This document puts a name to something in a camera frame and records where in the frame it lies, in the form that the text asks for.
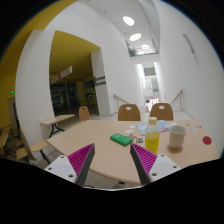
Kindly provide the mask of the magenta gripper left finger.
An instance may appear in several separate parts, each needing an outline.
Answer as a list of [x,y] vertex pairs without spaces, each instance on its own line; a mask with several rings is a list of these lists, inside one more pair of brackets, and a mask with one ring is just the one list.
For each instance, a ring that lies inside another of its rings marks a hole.
[[45,171],[83,186],[95,155],[95,145],[87,145],[69,156],[61,155]]

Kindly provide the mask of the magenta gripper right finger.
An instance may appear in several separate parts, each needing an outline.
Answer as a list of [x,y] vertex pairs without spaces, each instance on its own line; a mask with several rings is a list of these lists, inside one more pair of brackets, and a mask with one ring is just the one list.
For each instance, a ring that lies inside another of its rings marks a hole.
[[132,143],[130,154],[142,185],[159,180],[180,170],[180,167],[165,154],[155,154]]

